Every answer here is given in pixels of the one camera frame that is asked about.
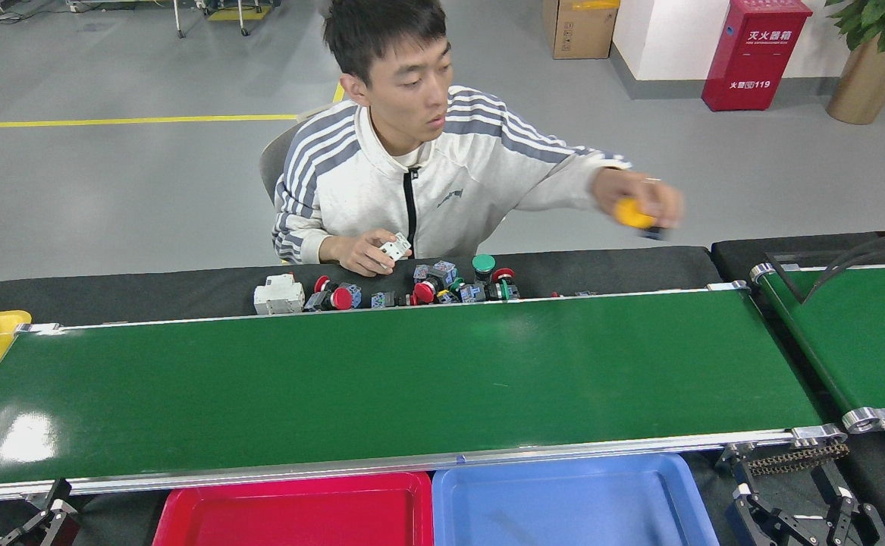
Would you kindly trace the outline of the person's left hand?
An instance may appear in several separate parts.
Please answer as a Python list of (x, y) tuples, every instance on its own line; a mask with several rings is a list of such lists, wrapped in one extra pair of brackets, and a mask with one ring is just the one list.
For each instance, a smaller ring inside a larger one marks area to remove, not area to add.
[(683, 217), (681, 191), (646, 173), (602, 168), (590, 191), (598, 207), (626, 227), (677, 228)]

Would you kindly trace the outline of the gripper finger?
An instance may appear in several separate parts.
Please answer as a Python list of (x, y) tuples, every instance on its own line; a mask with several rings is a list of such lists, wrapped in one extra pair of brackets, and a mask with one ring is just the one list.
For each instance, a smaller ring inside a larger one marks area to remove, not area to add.
[(852, 494), (834, 463), (817, 466), (812, 478), (828, 505), (828, 531), (821, 544), (885, 545), (885, 526), (876, 507), (863, 504)]
[(795, 516), (769, 504), (755, 484), (754, 477), (808, 469), (803, 462), (793, 462), (786, 455), (748, 460), (743, 455), (724, 456), (726, 466), (736, 480), (733, 502), (727, 508), (727, 522), (741, 545), (809, 545), (811, 532)]
[(71, 484), (64, 478), (52, 484), (32, 519), (0, 538), (0, 545), (72, 545), (80, 531), (79, 510), (69, 502)]

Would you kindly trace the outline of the person's right hand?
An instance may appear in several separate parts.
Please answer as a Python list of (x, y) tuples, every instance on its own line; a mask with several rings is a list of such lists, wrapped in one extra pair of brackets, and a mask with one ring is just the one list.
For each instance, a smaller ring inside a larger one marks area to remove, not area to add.
[(365, 277), (390, 275), (396, 262), (383, 253), (380, 246), (396, 241), (396, 234), (381, 228), (362, 232), (356, 237), (328, 236), (321, 242), (318, 256), (321, 263), (337, 263)]

